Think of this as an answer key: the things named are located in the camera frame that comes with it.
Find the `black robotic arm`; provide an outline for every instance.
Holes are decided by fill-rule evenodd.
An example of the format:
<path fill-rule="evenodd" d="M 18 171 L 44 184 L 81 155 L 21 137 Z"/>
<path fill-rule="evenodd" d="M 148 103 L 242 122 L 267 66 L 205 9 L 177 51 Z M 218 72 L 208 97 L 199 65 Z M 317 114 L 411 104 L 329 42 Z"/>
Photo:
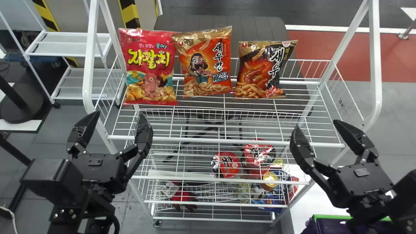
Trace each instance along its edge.
<path fill-rule="evenodd" d="M 352 233 L 356 226 L 371 224 L 386 216 L 402 231 L 416 233 L 416 170 L 394 185 L 381 168 L 379 153 L 368 136 L 343 121 L 334 120 L 333 123 L 357 155 L 355 163 L 335 168 L 320 162 L 302 130 L 296 126 L 290 138 L 290 151 L 302 171 L 325 191 L 333 206 L 348 208 L 353 218 L 347 225 Z M 390 190 L 397 193 L 393 199 L 386 195 Z"/>

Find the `orange snack bag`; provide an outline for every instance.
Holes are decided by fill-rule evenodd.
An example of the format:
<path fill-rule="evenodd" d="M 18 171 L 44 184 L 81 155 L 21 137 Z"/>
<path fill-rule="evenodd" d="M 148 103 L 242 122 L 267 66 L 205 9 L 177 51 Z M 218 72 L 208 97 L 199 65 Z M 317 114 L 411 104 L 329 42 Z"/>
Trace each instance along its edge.
<path fill-rule="evenodd" d="M 185 77 L 183 96 L 206 96 L 232 90 L 232 26 L 172 35 Z"/>

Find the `white shelf unit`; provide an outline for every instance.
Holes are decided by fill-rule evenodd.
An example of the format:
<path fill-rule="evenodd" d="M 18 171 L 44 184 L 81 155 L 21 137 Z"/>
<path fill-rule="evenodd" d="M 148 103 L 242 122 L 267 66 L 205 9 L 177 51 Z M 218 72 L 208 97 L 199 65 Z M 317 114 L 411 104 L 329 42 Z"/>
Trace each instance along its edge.
<path fill-rule="evenodd" d="M 98 4 L 104 18 L 109 17 L 106 1 L 91 1 L 92 7 Z M 330 162 L 334 164 L 348 148 L 338 136 L 332 120 L 341 119 L 367 131 L 380 113 L 382 89 L 378 5 L 377 0 L 363 1 L 331 60 L 289 60 L 281 73 L 281 85 L 287 93 L 285 98 L 246 100 L 234 98 L 233 93 L 183 98 L 183 77 L 174 73 L 177 106 L 122 103 L 121 108 L 117 109 L 112 107 L 114 101 L 107 105 L 101 98 L 93 105 L 94 50 L 89 47 L 86 55 L 89 63 L 84 71 L 84 107 L 88 113 L 96 110 L 103 113 L 96 129 L 111 153 L 118 152 L 114 140 L 125 140 L 125 147 L 133 143 L 139 114 L 144 114 L 151 123 L 154 130 L 151 151 L 129 184 L 153 219 L 261 222 L 274 225 L 314 184 L 296 165 L 288 149 L 294 126 L 301 127 L 315 153 L 318 148 L 339 149 L 338 156 Z M 369 92 L 372 93 L 374 108 L 364 118 L 337 63 L 369 9 L 373 84 Z M 87 40 L 90 45 L 96 43 L 96 20 L 97 16 L 90 16 Z M 117 35 L 112 22 L 106 20 L 106 23 L 110 35 Z M 113 43 L 122 59 L 119 42 L 113 40 Z M 235 65 L 232 74 L 235 86 L 238 58 L 233 58 L 232 63 Z M 271 144 L 283 162 L 282 167 L 270 169 L 281 175 L 280 180 L 271 182 L 277 184 L 279 194 L 273 204 L 252 203 L 255 199 L 251 191 L 239 190 L 240 186 L 265 182 L 247 179 L 250 172 L 243 168 L 233 178 L 220 178 L 211 170 L 210 162 L 215 153 L 234 152 L 242 159 L 246 144 Z M 167 181 L 193 192 L 197 201 L 187 200 L 187 195 L 183 193 L 179 200 L 170 200 L 160 192 L 161 186 Z M 291 196 L 288 188 L 293 186 L 297 186 L 297 191 Z M 181 211 L 176 211 L 173 204 L 182 205 Z M 183 205 L 197 205 L 198 208 L 189 212 Z M 272 212 L 262 207 L 282 210 Z"/>
<path fill-rule="evenodd" d="M 56 100 L 82 100 L 82 77 L 84 69 L 73 68 L 69 65 L 65 57 L 86 57 L 86 51 L 88 51 L 89 47 L 91 47 L 94 49 L 94 57 L 101 58 L 103 63 L 103 68 L 94 69 L 94 94 L 92 95 L 93 99 L 97 99 L 98 96 L 101 96 L 101 98 L 104 100 L 114 100 L 114 97 L 117 97 L 116 103 L 120 104 L 119 98 L 121 94 L 119 88 L 122 88 L 120 83 L 123 80 L 123 74 L 126 72 L 126 70 L 125 66 L 119 65 L 120 63 L 117 59 L 117 56 L 114 58 L 112 67 L 107 67 L 107 55 L 113 45 L 111 35 L 109 33 L 95 33 L 95 44 L 88 45 L 88 33 L 86 32 L 48 32 L 43 27 L 42 23 L 39 21 L 26 1 L 22 1 L 25 3 L 33 15 L 33 18 L 39 23 L 40 28 L 42 29 L 39 35 L 26 50 L 20 46 L 19 40 L 14 35 L 1 11 L 0 18 L 2 18 L 11 36 L 19 47 L 20 52 L 28 63 L 33 74 L 37 78 L 50 102 L 54 104 Z M 86 0 L 84 0 L 84 5 L 87 15 L 89 15 L 91 11 L 98 12 L 98 9 L 89 9 Z M 46 90 L 39 75 L 31 64 L 31 56 L 62 57 L 67 64 L 68 68 L 65 70 L 61 80 L 58 82 L 57 87 L 51 95 Z"/>
<path fill-rule="evenodd" d="M 106 57 L 110 47 L 111 38 L 108 33 L 97 33 L 98 43 L 95 45 L 95 57 Z M 27 55 L 38 56 L 68 56 L 85 57 L 87 50 L 86 32 L 48 32 L 42 30 L 35 40 L 26 49 Z"/>

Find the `cart wheel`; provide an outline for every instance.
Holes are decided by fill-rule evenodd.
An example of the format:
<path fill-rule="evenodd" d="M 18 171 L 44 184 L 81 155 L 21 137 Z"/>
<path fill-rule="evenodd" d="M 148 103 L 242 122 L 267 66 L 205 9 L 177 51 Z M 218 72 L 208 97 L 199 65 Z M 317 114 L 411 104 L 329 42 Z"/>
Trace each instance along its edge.
<path fill-rule="evenodd" d="M 160 224 L 162 224 L 161 220 L 156 220 L 155 222 L 153 222 L 155 227 L 160 227 Z"/>
<path fill-rule="evenodd" d="M 61 61 L 55 61 L 53 63 L 51 63 L 52 68 L 58 68 L 61 66 Z"/>
<path fill-rule="evenodd" d="M 21 65 L 22 67 L 28 67 L 28 66 L 29 66 L 29 64 L 27 64 L 27 62 L 20 62 L 20 65 Z"/>
<path fill-rule="evenodd" d="M 57 103 L 57 102 L 55 102 L 54 104 L 52 104 L 52 106 L 53 106 L 53 108 L 55 108 L 55 109 L 59 109 L 59 108 L 61 108 L 61 104 L 60 104 L 60 103 Z"/>

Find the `can lid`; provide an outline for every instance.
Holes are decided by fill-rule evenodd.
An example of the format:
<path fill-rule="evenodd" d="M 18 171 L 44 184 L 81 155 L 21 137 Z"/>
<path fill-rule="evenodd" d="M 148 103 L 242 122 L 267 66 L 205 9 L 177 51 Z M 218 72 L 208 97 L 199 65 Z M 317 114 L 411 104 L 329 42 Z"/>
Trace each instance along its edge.
<path fill-rule="evenodd" d="M 265 181 L 278 181 L 279 179 L 278 179 L 278 177 L 275 173 L 267 172 L 263 175 L 263 180 L 265 180 Z M 274 187 L 277 186 L 277 184 L 268 184 L 268 183 L 265 183 L 265 185 L 268 186 L 268 187 L 271 187 L 271 188 L 274 188 Z"/>

